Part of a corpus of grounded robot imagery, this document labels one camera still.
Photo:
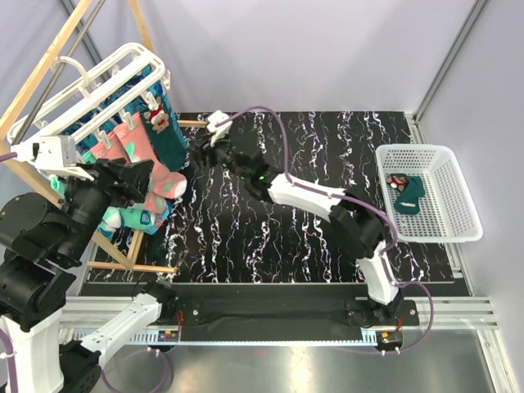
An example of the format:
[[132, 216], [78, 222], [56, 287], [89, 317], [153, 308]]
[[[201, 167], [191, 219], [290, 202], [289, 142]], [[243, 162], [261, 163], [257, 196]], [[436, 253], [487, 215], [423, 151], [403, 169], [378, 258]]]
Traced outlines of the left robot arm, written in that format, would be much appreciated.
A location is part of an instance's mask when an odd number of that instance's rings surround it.
[[52, 203], [28, 192], [1, 211], [1, 341], [7, 362], [4, 392], [89, 392], [106, 363], [140, 330], [170, 323], [177, 296], [167, 284], [147, 283], [114, 318], [79, 340], [60, 343], [71, 269], [97, 231], [106, 210], [143, 201], [153, 164], [99, 159], [88, 177], [67, 179]]

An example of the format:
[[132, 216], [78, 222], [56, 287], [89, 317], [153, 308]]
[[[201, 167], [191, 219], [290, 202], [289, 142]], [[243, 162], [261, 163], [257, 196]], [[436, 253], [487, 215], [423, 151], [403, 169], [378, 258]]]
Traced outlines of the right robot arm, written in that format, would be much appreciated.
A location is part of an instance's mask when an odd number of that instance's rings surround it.
[[190, 149], [190, 156], [201, 168], [220, 166], [235, 174], [258, 201], [318, 216], [340, 247], [355, 258], [367, 284], [367, 302], [347, 306], [348, 316], [363, 328], [399, 322], [404, 296], [387, 260], [386, 220], [374, 206], [343, 188], [287, 176], [267, 163], [259, 148], [235, 147], [227, 138], [218, 142], [204, 138]]

